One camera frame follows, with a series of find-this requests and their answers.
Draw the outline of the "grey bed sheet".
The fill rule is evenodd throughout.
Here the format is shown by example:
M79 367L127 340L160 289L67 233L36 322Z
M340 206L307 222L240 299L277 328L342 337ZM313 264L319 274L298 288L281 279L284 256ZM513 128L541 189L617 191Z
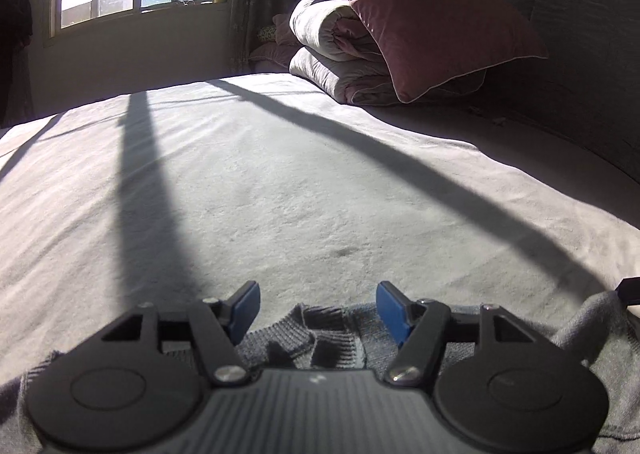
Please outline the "grey bed sheet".
M1 134L1 376L136 304L497 302L552 327L639 272L639 186L474 107L361 109L288 74L141 91Z

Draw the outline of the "maroon velvet pillow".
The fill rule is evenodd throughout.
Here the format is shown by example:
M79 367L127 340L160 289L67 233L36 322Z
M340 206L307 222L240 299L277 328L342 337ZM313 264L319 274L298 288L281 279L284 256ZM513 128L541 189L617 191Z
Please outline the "maroon velvet pillow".
M398 99L522 58L548 56L506 0L349 0L386 62Z

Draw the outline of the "dark clothes hanging in corner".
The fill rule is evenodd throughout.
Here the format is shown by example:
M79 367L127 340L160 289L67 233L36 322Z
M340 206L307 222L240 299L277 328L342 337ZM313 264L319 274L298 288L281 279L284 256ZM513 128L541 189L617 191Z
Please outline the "dark clothes hanging in corner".
M0 0L1 21L1 124L6 121L10 88L13 82L14 55L32 39L30 0Z

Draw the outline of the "grey knit sweater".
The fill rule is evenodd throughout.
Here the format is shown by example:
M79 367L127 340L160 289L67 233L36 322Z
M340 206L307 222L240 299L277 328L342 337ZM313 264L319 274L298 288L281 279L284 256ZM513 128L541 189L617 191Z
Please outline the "grey knit sweater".
M593 449L635 453L639 449L639 320L612 291L588 298L561 327L528 321L561 349L574 354L602 380L610 410ZM280 321L245 336L238 351L257 367L371 368L383 374L396 344L371 304L309 307L299 304ZM25 414L30 383L62 356L51 351L1 387L1 449L37 453L41 444Z

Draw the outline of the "pink bedding pile by curtain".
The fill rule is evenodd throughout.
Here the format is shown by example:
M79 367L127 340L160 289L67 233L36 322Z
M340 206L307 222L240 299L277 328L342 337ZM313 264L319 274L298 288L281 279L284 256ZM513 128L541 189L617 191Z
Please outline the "pink bedding pile by curtain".
M257 33L257 47L248 56L254 73L287 73L302 44L290 27L290 14L274 15L271 24Z

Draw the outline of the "grey quilted headboard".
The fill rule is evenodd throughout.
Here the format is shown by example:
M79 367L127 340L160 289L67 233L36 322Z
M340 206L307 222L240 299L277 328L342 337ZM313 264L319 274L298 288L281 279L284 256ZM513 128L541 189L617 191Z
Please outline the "grey quilted headboard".
M546 60L518 60L495 84L525 118L639 176L639 0L506 0Z

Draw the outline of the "folded white pink quilt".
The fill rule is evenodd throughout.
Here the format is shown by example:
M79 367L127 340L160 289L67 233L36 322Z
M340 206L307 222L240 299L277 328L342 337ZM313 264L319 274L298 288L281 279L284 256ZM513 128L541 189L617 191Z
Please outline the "folded white pink quilt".
M301 0L290 17L300 43L288 70L341 104L386 107L398 98L386 62L345 0Z

